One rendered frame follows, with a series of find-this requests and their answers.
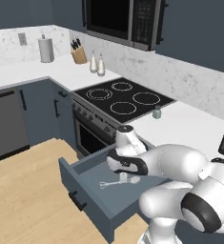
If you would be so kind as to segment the grey wall outlet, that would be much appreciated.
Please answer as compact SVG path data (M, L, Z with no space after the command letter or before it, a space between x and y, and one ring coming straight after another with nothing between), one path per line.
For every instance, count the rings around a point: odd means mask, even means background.
M18 38L19 38L20 46L27 46L27 38L25 33L23 32L18 33Z

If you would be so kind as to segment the blue-grey cupboard door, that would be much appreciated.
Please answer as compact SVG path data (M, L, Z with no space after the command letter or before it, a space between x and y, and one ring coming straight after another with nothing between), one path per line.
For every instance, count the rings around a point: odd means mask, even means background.
M30 82L17 87L30 145L58 137L59 130L54 109L54 92L50 79ZM23 90L27 110L24 111L20 90Z

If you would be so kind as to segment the black hob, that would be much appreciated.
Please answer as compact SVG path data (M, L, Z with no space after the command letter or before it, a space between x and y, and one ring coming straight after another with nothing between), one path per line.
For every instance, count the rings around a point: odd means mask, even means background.
M163 108L174 102L124 77L74 91L72 101L73 108L86 118L95 117L98 110L121 124L151 112L156 106Z

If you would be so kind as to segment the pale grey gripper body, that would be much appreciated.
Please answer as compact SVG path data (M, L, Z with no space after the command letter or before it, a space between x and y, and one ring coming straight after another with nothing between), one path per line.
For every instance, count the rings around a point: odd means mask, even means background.
M132 177L128 177L127 173L120 173L119 174L119 182L121 184L123 184L123 183L137 184L139 181L140 181L140 177L137 175L134 175Z

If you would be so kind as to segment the white paper towel roll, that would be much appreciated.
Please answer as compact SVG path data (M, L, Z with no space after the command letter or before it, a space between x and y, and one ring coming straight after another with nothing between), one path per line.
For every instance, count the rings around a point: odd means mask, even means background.
M52 39L42 35L38 39L40 59L42 63L51 63L54 60Z

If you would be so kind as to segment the blue-grey open drawer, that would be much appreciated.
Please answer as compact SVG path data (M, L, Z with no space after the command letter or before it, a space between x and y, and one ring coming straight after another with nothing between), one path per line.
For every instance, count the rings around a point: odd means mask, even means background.
M99 182L115 182L119 175L110 170L106 157L110 145L69 164L65 158L58 159L63 185L68 192L77 191L76 198L82 204L87 202L84 212L109 244L114 241L114 230L134 214L150 222L138 207L139 196L146 190L159 185L163 178L142 175L137 184L112 185L103 190Z

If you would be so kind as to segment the dark blue wall cupboards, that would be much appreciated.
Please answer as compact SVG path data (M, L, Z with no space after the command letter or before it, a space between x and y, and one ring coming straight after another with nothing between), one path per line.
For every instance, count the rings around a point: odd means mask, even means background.
M0 0L0 30L48 25L85 32L82 0Z

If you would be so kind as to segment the white shaker bottle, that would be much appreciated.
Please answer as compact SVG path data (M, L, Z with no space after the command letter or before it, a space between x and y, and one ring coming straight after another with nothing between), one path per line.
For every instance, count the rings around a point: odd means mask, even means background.
M105 63L103 60L103 55L100 54L98 64L97 64L97 75L98 76L104 76L105 73L106 73L106 69L105 69Z
M90 62L90 71L92 73L97 72L97 62L96 62L94 51L92 51L91 62Z

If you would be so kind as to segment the stainless steel oven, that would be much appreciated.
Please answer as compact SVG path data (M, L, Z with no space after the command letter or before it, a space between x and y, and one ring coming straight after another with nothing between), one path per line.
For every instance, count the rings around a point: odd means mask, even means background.
M95 105L104 105L112 97L106 89L89 90L84 97L72 93L72 111L76 129L77 149L83 155L96 153L115 142L119 126L130 122L130 119L114 118Z

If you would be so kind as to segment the blue-grey corner cupboard run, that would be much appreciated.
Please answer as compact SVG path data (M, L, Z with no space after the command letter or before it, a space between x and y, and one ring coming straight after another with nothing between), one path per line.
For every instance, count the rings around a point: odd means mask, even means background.
M59 137L73 149L76 148L71 94L61 86L53 83L54 109L59 126Z

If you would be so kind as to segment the silver tongs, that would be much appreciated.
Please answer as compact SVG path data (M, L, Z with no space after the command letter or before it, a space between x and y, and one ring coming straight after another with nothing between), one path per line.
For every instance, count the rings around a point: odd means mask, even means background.
M99 187L101 190L109 187L109 186L112 186L112 185L120 185L122 184L123 182L121 181L115 181L115 182L99 182Z

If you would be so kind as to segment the small green jar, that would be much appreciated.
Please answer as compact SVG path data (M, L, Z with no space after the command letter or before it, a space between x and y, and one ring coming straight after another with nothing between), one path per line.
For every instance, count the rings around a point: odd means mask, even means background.
M156 106L153 110L153 118L159 119L161 117L162 111L160 106Z

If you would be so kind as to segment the wooden knife block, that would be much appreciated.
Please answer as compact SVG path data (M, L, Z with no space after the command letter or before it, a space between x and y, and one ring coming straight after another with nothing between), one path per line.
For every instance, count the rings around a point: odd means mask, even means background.
M84 48L81 45L79 38L74 38L71 41L71 55L75 64L86 64L88 62Z

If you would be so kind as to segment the grey dishwasher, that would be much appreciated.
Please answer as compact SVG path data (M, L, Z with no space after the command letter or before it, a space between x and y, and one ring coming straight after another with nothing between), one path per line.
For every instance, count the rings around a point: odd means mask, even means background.
M30 142L16 91L0 91L0 160L29 147Z

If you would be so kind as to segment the dark blue wall cupboard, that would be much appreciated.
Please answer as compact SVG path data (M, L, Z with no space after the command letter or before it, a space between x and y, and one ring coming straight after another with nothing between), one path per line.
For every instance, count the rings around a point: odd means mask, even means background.
M224 72L224 0L166 0L155 52Z

